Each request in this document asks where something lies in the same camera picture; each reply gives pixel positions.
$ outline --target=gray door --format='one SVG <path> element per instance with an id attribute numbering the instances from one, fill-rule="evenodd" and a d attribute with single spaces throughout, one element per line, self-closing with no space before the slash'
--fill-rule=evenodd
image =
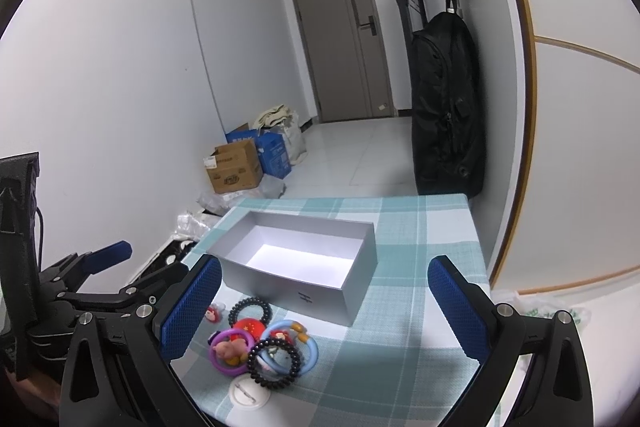
<path id="1" fill-rule="evenodd" d="M 322 121 L 391 116 L 373 0 L 296 0 Z"/>

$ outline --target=black beaded bracelet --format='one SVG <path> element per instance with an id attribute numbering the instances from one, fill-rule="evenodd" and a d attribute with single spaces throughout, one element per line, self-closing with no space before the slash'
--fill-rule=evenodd
<path id="1" fill-rule="evenodd" d="M 288 375 L 284 375 L 279 380 L 267 380 L 260 373 L 258 373 L 257 368 L 257 358 L 259 353 L 263 349 L 268 349 L 269 347 L 279 347 L 280 349 L 284 349 L 289 353 L 291 357 L 291 370 Z M 300 359 L 300 352 L 296 349 L 295 346 L 289 344 L 285 339 L 276 339 L 274 337 L 269 337 L 268 339 L 264 339 L 263 341 L 255 344 L 254 347 L 249 351 L 248 358 L 246 360 L 246 368 L 249 370 L 251 374 L 251 378 L 255 380 L 256 383 L 259 383 L 262 387 L 266 387 L 267 389 L 284 389 L 285 387 L 291 385 L 291 383 L 297 378 L 300 373 L 300 364 L 302 363 Z"/>
<path id="2" fill-rule="evenodd" d="M 273 316 L 273 311 L 271 310 L 271 306 L 269 306 L 268 302 L 263 301 L 262 299 L 258 299 L 257 297 L 249 297 L 248 299 L 243 299 L 238 304 L 236 304 L 231 311 L 229 311 L 229 326 L 232 328 L 234 324 L 238 322 L 238 314 L 247 308 L 248 306 L 260 306 L 262 308 L 262 318 L 260 322 L 265 326 L 268 326 L 271 322 L 271 317 Z"/>

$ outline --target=tiled floor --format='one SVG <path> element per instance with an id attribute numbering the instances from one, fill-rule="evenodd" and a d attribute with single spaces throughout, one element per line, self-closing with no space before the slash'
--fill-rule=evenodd
<path id="1" fill-rule="evenodd" d="M 284 198 L 415 196 L 411 119 L 323 123 L 303 136 L 308 155 Z"/>

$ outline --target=plaid tablecloth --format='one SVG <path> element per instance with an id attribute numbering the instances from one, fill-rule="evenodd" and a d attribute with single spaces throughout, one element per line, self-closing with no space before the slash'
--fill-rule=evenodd
<path id="1" fill-rule="evenodd" d="M 436 426 L 478 367 L 463 354 L 427 283 L 430 259 L 445 254 L 468 281 L 488 291 L 466 198 L 247 199 L 184 262 L 193 266 L 248 210 L 373 223 L 378 268 L 351 328 L 274 308 L 274 321 L 297 320 L 308 328 L 320 358 L 255 412 L 231 404 L 232 379 L 207 358 L 216 325 L 203 321 L 185 356 L 172 363 L 199 407 L 229 427 Z M 242 297 L 223 284 L 216 301 L 229 310 Z M 225 325 L 226 312 L 218 326 Z"/>

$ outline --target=cable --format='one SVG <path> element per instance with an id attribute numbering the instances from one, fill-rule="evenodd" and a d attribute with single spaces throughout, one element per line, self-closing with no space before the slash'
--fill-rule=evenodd
<path id="1" fill-rule="evenodd" d="M 36 206 L 36 214 L 40 218 L 40 247 L 38 248 L 38 270 L 42 271 L 42 244 L 44 243 L 44 219 L 42 219 L 42 212 Z"/>

